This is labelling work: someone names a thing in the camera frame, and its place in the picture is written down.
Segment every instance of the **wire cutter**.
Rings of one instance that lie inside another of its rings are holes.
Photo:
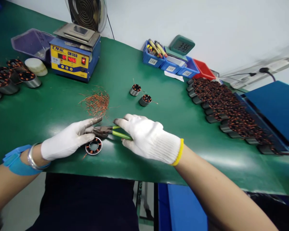
[[[108,136],[108,134],[113,134],[115,136],[121,137],[123,139],[126,140],[133,140],[132,137],[130,137],[129,135],[126,134],[122,134],[116,131],[113,131],[113,129],[117,129],[117,128],[121,128],[120,126],[102,126],[102,127],[93,127],[93,133],[96,136],[102,137],[102,138],[106,138]]]

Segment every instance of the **silver bracelet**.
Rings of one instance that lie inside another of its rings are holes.
[[[33,160],[33,157],[32,157],[32,153],[33,153],[33,148],[34,146],[38,145],[40,143],[35,143],[34,145],[32,145],[32,147],[29,149],[29,152],[28,152],[28,162],[29,164],[31,165],[32,168],[34,168],[35,170],[38,170],[38,171],[43,171],[44,169],[46,169],[49,165],[47,165],[46,167],[40,167],[38,166],[34,160]]]

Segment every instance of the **white work glove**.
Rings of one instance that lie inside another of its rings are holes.
[[[95,117],[80,122],[72,123],[57,135],[45,140],[42,143],[41,153],[45,160],[55,160],[70,156],[85,143],[91,142],[95,135],[86,134],[86,129],[102,121],[103,117]]]
[[[131,135],[133,140],[123,139],[122,144],[135,154],[170,165],[178,164],[183,140],[165,132],[161,123],[149,120],[145,116],[131,114],[113,122]]]

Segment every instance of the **workbench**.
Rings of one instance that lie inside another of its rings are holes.
[[[12,49],[10,39],[30,28],[52,33],[64,22],[49,18],[10,2],[0,11],[0,63],[26,55]],[[164,75],[160,69],[142,63],[142,51],[108,38],[101,39],[101,56],[88,84],[55,75],[40,77],[37,89],[20,84],[20,91],[0,100],[0,164],[6,153],[42,142],[73,122],[89,118],[79,102],[98,86],[110,96],[109,110],[102,125],[112,125],[126,113],[144,115],[163,124],[164,130],[184,138],[198,155],[212,163],[241,189],[289,195],[289,156],[261,155],[255,146],[231,139],[218,124],[205,120],[203,109],[189,98],[187,84]],[[133,83],[152,100],[139,105],[139,96],[129,94]],[[126,149],[118,137],[103,140],[96,156],[86,156],[81,147],[70,157],[51,163],[49,172],[134,179],[147,182],[186,184],[166,164],[141,158]]]

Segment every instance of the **green digital clock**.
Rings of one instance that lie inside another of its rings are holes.
[[[177,35],[170,43],[169,49],[172,52],[185,56],[194,48],[194,46],[195,43],[192,40],[182,35]]]

